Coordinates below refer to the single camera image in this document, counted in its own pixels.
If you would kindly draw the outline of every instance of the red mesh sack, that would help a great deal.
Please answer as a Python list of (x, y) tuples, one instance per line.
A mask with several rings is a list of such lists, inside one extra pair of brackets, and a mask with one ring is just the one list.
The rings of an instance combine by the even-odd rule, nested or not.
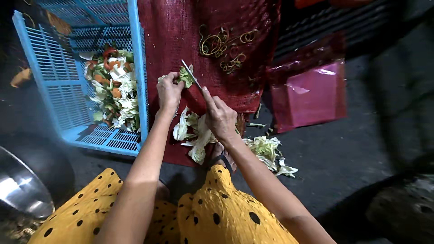
[(346, 117), (343, 40), (333, 34), (268, 69), (277, 133)]
[[(193, 64), (194, 76), (212, 96), (219, 96), (232, 109), (252, 113), (259, 105), (265, 82), (265, 68), (270, 64), (276, 46), (280, 21), (280, 0), (191, 0), (140, 1), (139, 19), (145, 30), (146, 68), (150, 121), (158, 111), (157, 78), (179, 71), (181, 59)], [(216, 34), (223, 26), (232, 36), (257, 29), (255, 40), (238, 46), (246, 55), (241, 69), (226, 74), (220, 59), (199, 54), (199, 27), (205, 24), (208, 33)], [(188, 106), (202, 115), (205, 101), (199, 89), (192, 85), (184, 89), (178, 113)], [(196, 166), (186, 154), (191, 147), (181, 146), (172, 136), (179, 122), (175, 117), (170, 127), (164, 161)]]

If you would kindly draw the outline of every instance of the left hand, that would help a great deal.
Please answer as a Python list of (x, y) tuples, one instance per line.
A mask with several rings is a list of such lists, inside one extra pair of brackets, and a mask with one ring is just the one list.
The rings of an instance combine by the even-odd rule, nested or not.
[(181, 99), (181, 91), (184, 82), (176, 84), (179, 72), (169, 73), (162, 82), (157, 84), (158, 97), (160, 99), (160, 111), (175, 114)]

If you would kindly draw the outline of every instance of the right hand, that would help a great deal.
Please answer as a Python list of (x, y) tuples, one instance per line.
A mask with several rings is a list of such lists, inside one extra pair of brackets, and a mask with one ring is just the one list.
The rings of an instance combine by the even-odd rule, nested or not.
[(235, 131), (237, 112), (226, 105), (218, 96), (211, 97), (208, 88), (202, 87), (207, 103), (206, 124), (220, 142), (229, 142), (238, 134)]

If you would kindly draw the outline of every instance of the foot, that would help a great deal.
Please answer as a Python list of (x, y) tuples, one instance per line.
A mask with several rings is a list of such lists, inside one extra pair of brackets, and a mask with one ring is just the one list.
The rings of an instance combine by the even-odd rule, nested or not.
[(169, 188), (166, 187), (161, 181), (157, 184), (157, 193), (155, 194), (156, 201), (168, 201), (170, 197)]
[[(214, 150), (211, 153), (211, 159), (213, 159), (213, 158), (221, 155), (221, 153), (223, 151), (224, 151), (223, 155), (227, 158), (227, 160), (228, 160), (228, 162), (229, 162), (229, 164), (230, 164), (230, 166), (232, 168), (232, 171), (235, 172), (235, 170), (237, 169), (237, 165), (235, 164), (235, 162), (233, 161), (233, 159), (229, 155), (229, 153), (226, 150), (224, 150), (224, 147), (223, 147), (223, 145), (220, 142), (217, 142), (214, 145)], [(224, 164), (223, 160), (218, 160), (217, 162), (215, 162), (214, 165), (223, 165), (224, 167), (226, 167), (226, 165)]]

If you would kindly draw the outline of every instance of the red cloth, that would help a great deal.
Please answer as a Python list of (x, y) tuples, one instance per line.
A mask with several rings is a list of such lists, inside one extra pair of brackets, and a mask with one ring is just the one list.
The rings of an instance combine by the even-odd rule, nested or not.
[[(181, 59), (193, 64), (193, 74), (211, 95), (219, 96), (237, 112), (255, 112), (262, 95), (265, 67), (270, 64), (277, 42), (280, 21), (280, 0), (143, 0), (138, 3), (139, 19), (145, 30), (146, 68), (150, 122), (158, 111), (157, 78), (179, 71)], [(242, 69), (228, 75), (220, 68), (219, 59), (198, 53), (199, 26), (206, 24), (209, 33), (217, 34), (221, 26), (238, 36), (253, 29), (259, 30), (251, 43), (239, 45), (239, 52), (247, 58)], [(185, 106), (202, 115), (205, 102), (199, 89), (192, 85), (184, 89), (178, 113)], [(164, 161), (180, 165), (197, 166), (187, 155), (191, 147), (181, 146), (173, 139), (172, 121)]]

